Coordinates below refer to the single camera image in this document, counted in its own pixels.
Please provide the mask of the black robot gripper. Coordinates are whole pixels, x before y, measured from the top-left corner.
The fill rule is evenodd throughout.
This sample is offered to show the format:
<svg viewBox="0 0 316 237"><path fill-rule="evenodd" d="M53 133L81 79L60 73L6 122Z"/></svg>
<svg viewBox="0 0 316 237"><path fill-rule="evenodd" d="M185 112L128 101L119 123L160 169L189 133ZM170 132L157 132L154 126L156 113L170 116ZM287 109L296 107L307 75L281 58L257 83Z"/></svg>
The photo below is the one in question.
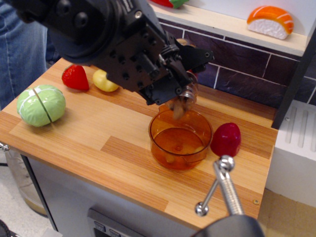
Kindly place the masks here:
<svg viewBox="0 0 316 237"><path fill-rule="evenodd" d="M201 73L214 59L210 49L165 32L151 7L97 7L99 28L91 64L109 79L140 94L147 104L162 104L192 82L187 71Z"/></svg>

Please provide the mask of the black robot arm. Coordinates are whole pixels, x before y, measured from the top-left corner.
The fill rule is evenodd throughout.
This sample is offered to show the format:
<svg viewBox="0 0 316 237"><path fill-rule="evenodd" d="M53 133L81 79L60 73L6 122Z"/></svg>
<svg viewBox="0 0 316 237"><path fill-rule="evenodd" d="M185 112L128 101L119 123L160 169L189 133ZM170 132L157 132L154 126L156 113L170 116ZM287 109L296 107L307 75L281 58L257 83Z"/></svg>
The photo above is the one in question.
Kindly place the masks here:
<svg viewBox="0 0 316 237"><path fill-rule="evenodd" d="M26 23L39 22L64 59L95 66L110 81L163 104L212 60L207 49L183 46L165 31L145 0L11 0Z"/></svg>

